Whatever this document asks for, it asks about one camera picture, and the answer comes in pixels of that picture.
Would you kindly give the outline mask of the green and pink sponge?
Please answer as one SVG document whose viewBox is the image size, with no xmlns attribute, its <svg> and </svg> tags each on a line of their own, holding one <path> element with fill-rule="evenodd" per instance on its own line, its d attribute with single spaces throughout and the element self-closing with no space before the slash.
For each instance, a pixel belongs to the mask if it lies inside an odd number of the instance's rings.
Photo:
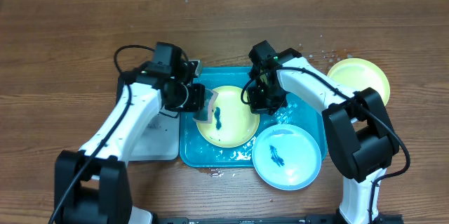
<svg viewBox="0 0 449 224">
<path fill-rule="evenodd" d="M 205 100 L 203 107 L 194 113 L 192 119 L 196 123 L 210 124 L 213 120 L 213 103 L 216 101 L 218 93 L 214 90 L 205 90 Z"/>
</svg>

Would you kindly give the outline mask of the yellow plate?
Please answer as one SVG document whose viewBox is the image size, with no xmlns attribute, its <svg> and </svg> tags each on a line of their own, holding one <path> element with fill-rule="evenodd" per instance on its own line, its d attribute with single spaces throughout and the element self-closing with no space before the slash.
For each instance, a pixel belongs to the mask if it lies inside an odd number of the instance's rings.
<svg viewBox="0 0 449 224">
<path fill-rule="evenodd" d="M 241 102 L 242 89 L 236 86 L 214 88 L 217 99 L 212 105 L 211 123 L 197 123 L 200 134 L 218 147 L 238 147 L 256 133 L 260 116 Z"/>
<path fill-rule="evenodd" d="M 386 105 L 390 97 L 390 84 L 386 74 L 374 63 L 361 58 L 348 58 L 333 65 L 327 76 L 337 83 L 362 91 L 375 89 Z"/>
</svg>

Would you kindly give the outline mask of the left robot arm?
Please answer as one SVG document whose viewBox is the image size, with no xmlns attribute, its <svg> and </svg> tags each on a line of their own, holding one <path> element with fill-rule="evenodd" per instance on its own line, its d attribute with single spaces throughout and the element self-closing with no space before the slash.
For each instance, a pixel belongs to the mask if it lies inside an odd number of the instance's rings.
<svg viewBox="0 0 449 224">
<path fill-rule="evenodd" d="M 147 125 L 161 111 L 197 112 L 206 91 L 193 80 L 202 63 L 178 46 L 159 42 L 152 59 L 119 70 L 122 93 L 97 133 L 79 151 L 63 150 L 55 162 L 50 223 L 153 223 L 133 205 L 127 163 Z"/>
</svg>

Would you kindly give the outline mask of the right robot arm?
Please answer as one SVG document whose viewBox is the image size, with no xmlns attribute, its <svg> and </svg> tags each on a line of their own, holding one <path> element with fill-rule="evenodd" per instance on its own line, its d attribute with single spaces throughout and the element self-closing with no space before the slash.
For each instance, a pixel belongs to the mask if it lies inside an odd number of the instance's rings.
<svg viewBox="0 0 449 224">
<path fill-rule="evenodd" d="M 254 46 L 253 66 L 241 101 L 254 114 L 274 114 L 296 95 L 323 119 L 328 151 L 344 177 L 338 218 L 346 223 L 380 223 L 375 203 L 387 167 L 400 142 L 379 93 L 368 87 L 355 91 L 334 82 L 293 48 L 277 53 L 271 46 Z"/>
</svg>

